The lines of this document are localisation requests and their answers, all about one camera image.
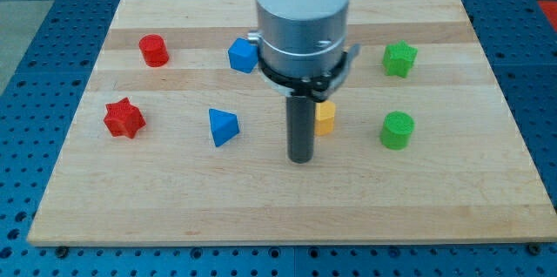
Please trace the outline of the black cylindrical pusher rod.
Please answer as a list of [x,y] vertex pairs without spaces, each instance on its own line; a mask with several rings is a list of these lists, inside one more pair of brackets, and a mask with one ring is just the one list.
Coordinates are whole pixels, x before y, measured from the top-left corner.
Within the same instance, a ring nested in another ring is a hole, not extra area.
[[285,104],[288,158],[303,164],[313,156],[315,103],[306,97],[290,97]]

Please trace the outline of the black clamp bracket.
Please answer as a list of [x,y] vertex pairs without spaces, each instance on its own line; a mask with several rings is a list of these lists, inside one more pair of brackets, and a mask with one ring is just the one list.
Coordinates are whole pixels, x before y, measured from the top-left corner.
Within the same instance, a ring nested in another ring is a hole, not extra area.
[[258,63],[262,78],[273,90],[287,98],[306,97],[313,102],[322,103],[346,81],[352,61],[359,52],[360,44],[352,45],[348,51],[342,53],[340,61],[330,71],[311,78],[289,77],[273,71],[261,56],[258,56]]

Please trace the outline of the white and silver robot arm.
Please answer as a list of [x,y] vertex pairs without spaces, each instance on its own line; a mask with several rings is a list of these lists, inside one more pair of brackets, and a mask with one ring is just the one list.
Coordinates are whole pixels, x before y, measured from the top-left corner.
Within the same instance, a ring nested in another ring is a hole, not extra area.
[[285,96],[287,155],[312,159],[316,105],[346,80],[359,46],[345,47],[350,0],[255,0],[259,69]]

